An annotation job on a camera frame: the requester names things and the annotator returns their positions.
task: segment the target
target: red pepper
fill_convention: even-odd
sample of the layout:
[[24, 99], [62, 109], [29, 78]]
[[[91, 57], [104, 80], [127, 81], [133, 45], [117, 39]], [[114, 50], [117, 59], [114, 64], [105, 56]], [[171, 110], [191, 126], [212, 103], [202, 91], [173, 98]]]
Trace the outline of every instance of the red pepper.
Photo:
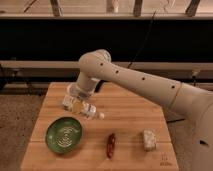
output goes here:
[[114, 154], [114, 149], [115, 149], [115, 134], [111, 134], [108, 137], [107, 141], [107, 149], [106, 149], [106, 154], [108, 158], [112, 158]]

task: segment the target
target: green ceramic bowl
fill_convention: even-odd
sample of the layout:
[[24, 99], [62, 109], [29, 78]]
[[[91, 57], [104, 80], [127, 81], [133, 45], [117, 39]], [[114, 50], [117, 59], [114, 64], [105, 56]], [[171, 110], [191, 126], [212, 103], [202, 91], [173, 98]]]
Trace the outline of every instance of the green ceramic bowl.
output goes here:
[[46, 133], [48, 148], [58, 154], [72, 150], [82, 137], [82, 126], [72, 117], [63, 117], [54, 121]]

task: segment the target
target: small bottle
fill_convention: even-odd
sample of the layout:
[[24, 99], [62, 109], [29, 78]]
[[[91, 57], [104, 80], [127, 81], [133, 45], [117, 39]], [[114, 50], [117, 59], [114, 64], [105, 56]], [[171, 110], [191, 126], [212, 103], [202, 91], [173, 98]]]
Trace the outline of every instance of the small bottle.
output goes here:
[[98, 119], [104, 119], [105, 115], [104, 113], [98, 112], [96, 107], [84, 102], [83, 110], [81, 110], [81, 114], [89, 119], [98, 118]]

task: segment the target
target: black cable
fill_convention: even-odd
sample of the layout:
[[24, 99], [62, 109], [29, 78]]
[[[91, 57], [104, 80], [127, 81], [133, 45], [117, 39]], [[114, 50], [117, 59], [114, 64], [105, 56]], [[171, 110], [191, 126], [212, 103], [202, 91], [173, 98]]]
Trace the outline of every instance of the black cable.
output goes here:
[[36, 3], [36, 1], [37, 1], [37, 0], [31, 1], [31, 2], [27, 5], [27, 7], [24, 9], [23, 13], [26, 13], [26, 12], [33, 6], [33, 4]]
[[156, 14], [156, 11], [153, 13], [152, 15], [152, 19], [149, 23], [149, 28], [147, 30], [147, 33], [146, 33], [146, 36], [144, 38], [144, 41], [143, 43], [141, 44], [141, 46], [139, 47], [138, 51], [136, 52], [136, 55], [135, 57], [132, 59], [132, 61], [129, 63], [129, 65], [127, 66], [127, 68], [130, 68], [132, 66], [132, 64], [135, 62], [135, 60], [137, 59], [137, 57], [140, 55], [140, 53], [143, 51], [147, 41], [148, 41], [148, 38], [149, 38], [149, 35], [151, 33], [151, 30], [152, 30], [152, 25], [153, 25], [153, 21], [154, 21], [154, 18], [155, 18], [155, 14]]
[[174, 122], [180, 122], [180, 121], [185, 121], [186, 119], [175, 119], [171, 121], [166, 121], [166, 123], [174, 123]]

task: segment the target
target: wooden table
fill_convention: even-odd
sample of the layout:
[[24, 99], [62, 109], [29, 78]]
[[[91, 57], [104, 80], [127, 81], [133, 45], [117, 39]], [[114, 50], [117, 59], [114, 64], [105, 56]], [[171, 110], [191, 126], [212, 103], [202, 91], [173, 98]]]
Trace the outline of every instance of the wooden table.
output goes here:
[[[104, 120], [87, 120], [63, 110], [61, 102], [69, 83], [51, 83], [27, 147], [22, 171], [177, 171], [177, 161], [162, 109], [115, 85], [105, 83], [89, 102], [105, 113]], [[45, 144], [48, 126], [63, 116], [77, 118], [83, 138], [68, 154], [56, 155]], [[145, 152], [140, 132], [152, 129], [157, 150]], [[112, 159], [106, 157], [109, 134], [116, 134]]]

